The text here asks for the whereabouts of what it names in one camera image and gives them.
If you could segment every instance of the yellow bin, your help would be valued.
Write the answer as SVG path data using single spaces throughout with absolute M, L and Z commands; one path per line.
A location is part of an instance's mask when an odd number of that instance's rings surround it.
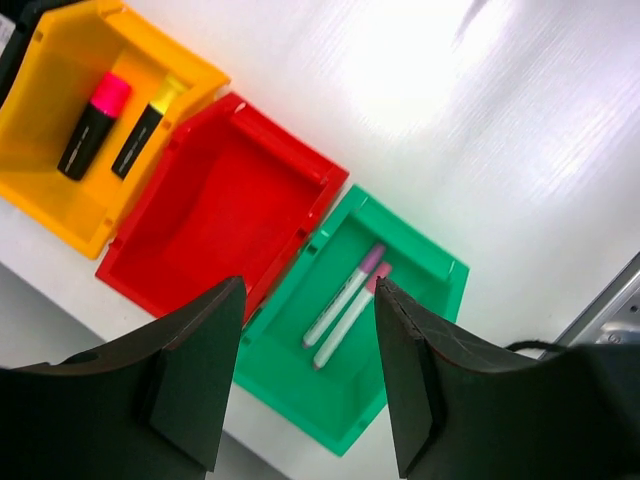
M 89 171 L 57 164 L 105 72 L 132 87 Z M 111 165 L 168 73 L 188 90 L 171 103 L 124 180 Z M 177 124 L 214 99 L 228 77 L 119 0 L 91 0 L 42 16 L 0 110 L 0 195 L 89 258 L 97 258 L 147 183 Z

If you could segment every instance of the pink cap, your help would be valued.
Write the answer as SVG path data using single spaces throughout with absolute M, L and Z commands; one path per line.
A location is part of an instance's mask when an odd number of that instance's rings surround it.
M 386 250 L 387 247 L 381 243 L 376 243 L 371 251 L 367 253 L 367 256 L 362 259 L 358 268 L 364 273 L 371 273 L 371 270 L 376 267 Z
M 107 72 L 100 80 L 100 84 L 91 97 L 91 105 L 112 118 L 116 118 L 122 112 L 129 95 L 131 87 L 120 77 Z
M 382 262 L 378 266 L 378 268 L 376 268 L 376 271 L 373 272 L 373 275 L 369 277 L 369 280 L 367 280 L 367 284 L 365 285 L 365 288 L 369 290 L 371 293 L 376 293 L 376 282 L 378 281 L 378 277 L 380 278 L 386 277 L 391 273 L 392 269 L 393 267 L 391 266 L 390 263 Z

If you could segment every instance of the marker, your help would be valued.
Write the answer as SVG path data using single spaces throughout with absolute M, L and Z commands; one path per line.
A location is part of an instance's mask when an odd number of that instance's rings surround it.
M 84 177 L 130 94 L 131 87 L 120 77 L 110 72 L 102 77 L 58 163 L 60 172 L 71 180 Z
M 302 347 L 309 348 L 315 345 L 322 337 L 327 328 L 331 326 L 336 317 L 340 314 L 344 306 L 351 300 L 358 288 L 364 283 L 371 271 L 378 264 L 387 248 L 381 243 L 377 243 L 367 256 L 362 259 L 346 282 L 342 284 L 340 290 L 333 296 L 329 304 L 322 311 L 320 316 L 311 325 L 302 338 Z
M 327 362 L 331 358 L 331 355 L 333 355 L 333 352 L 335 352 L 336 349 L 340 346 L 340 343 L 342 343 L 342 340 L 349 332 L 353 324 L 356 323 L 356 320 L 358 319 L 360 314 L 364 311 L 367 305 L 369 305 L 369 302 L 373 300 L 373 296 L 376 292 L 376 281 L 378 280 L 378 278 L 384 278 L 389 275 L 391 269 L 392 267 L 390 264 L 388 264 L 387 262 L 382 262 L 376 269 L 376 271 L 373 272 L 373 275 L 371 275 L 371 278 L 369 279 L 365 287 L 360 290 L 358 296 L 353 299 L 353 302 L 351 302 L 351 305 L 349 305 L 347 311 L 344 312 L 344 315 L 336 324 L 336 327 L 324 341 L 324 343 L 320 347 L 320 350 L 318 350 L 318 353 L 316 353 L 316 356 L 313 357 L 314 370 L 320 370 L 327 364 Z
M 113 173 L 124 180 L 129 170 L 131 170 L 133 162 L 136 161 L 160 120 L 167 113 L 171 102 L 186 91 L 187 86 L 173 75 L 168 74 L 164 78 L 160 89 L 156 92 L 156 96 L 140 115 L 136 126 L 133 127 L 127 141 L 124 142 L 116 161 L 113 162 L 111 166 Z

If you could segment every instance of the gray floor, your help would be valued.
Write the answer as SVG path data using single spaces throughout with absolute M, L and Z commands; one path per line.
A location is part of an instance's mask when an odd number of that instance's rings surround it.
M 0 265 L 0 365 L 57 363 L 101 343 L 20 278 Z M 223 434 L 216 471 L 207 480 L 285 480 L 252 452 Z

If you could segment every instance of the yellow cap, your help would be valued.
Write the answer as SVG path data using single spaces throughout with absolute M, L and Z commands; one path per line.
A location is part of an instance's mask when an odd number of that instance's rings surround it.
M 164 115 L 167 113 L 171 102 L 186 91 L 187 86 L 184 83 L 173 75 L 168 74 L 164 77 L 164 81 L 162 82 L 162 85 L 160 85 L 160 89 L 156 93 L 156 96 L 153 98 L 150 105 L 159 113 Z

